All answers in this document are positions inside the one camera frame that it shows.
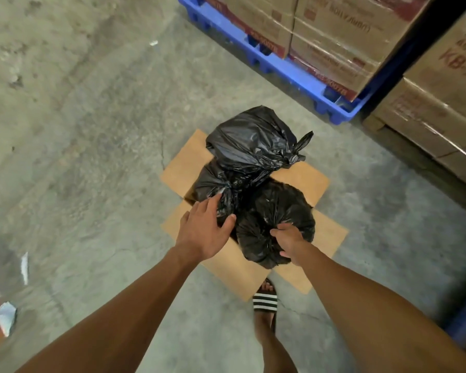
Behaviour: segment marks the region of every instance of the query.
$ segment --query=concrete floor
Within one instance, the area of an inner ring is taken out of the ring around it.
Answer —
[[[358,123],[318,119],[236,55],[176,0],[0,0],[0,299],[19,308],[0,373],[165,254],[172,240],[159,225],[180,199],[158,175],[196,128],[259,104],[298,137],[315,132],[304,154],[331,179],[317,207],[350,229],[336,261],[443,316],[466,280],[466,212]],[[279,338],[300,372],[353,371],[314,291],[272,278]],[[262,371],[251,305],[199,267],[139,371]]]

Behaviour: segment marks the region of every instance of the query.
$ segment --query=paper debris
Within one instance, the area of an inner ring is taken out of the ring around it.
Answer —
[[[26,252],[21,258],[21,274],[24,281],[24,285],[29,283],[29,263],[28,263],[29,253]]]
[[[5,337],[10,335],[10,330],[15,323],[17,309],[10,302],[4,302],[0,305],[0,329]]]

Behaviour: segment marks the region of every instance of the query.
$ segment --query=black and white striped sandal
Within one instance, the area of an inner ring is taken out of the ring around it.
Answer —
[[[259,287],[257,293],[253,297],[254,312],[261,311],[263,313],[274,313],[273,321],[271,322],[271,331],[276,332],[276,314],[278,311],[278,295],[276,294],[276,288],[274,288],[271,280],[266,278],[265,280],[273,290],[264,290],[262,286]]]

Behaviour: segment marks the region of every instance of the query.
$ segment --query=forearm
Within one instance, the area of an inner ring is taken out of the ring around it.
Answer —
[[[309,243],[297,260],[362,370],[466,372],[466,354],[398,294]]]
[[[199,258],[173,247],[151,270],[33,357],[26,372],[134,372]]]

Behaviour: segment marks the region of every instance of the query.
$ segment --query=open cardboard box flap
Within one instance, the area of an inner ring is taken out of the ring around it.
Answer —
[[[181,216],[191,209],[191,203],[186,199],[193,189],[193,184],[204,165],[213,158],[205,148],[206,137],[204,132],[196,130],[161,174],[162,182],[184,198],[162,224],[162,229],[174,239],[178,235]],[[289,169],[280,169],[272,173],[271,177],[298,188],[311,206],[316,205],[329,186],[329,179],[306,162],[298,162]],[[332,257],[348,230],[316,210],[313,210],[312,214],[316,221],[313,244]],[[254,295],[270,272],[257,263],[246,260],[232,238],[215,257],[203,264],[244,301]],[[278,266],[274,271],[302,293],[308,293],[311,289],[311,283],[303,270],[292,263]]]

